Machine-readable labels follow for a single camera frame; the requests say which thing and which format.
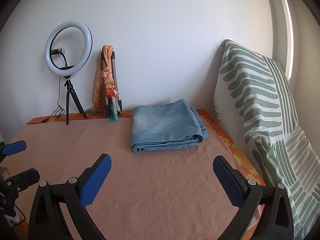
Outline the light blue denim pants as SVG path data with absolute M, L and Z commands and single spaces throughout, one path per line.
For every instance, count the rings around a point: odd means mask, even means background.
M 188 148 L 208 138 L 200 115 L 184 99 L 137 106 L 132 117 L 131 147 L 135 153 Z

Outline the folded silver black tripod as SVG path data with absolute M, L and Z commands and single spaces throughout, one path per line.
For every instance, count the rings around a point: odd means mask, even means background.
M 111 54 L 101 51 L 101 85 L 104 99 L 104 109 L 108 121 L 117 121 L 122 114 L 122 101 L 119 98 L 116 76 L 115 52 Z

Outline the orange patterned scarf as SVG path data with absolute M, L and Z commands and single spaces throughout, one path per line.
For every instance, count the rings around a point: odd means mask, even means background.
M 116 78 L 115 52 L 112 45 L 104 45 L 95 71 L 93 108 L 86 113 L 105 114 L 106 120 L 117 121 L 122 111 Z

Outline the green white patterned pillow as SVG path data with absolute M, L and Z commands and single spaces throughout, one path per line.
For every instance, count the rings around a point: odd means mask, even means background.
M 306 239 L 319 219 L 319 157 L 299 126 L 280 63 L 225 40 L 214 105 L 264 183 L 285 185 L 295 239 Z

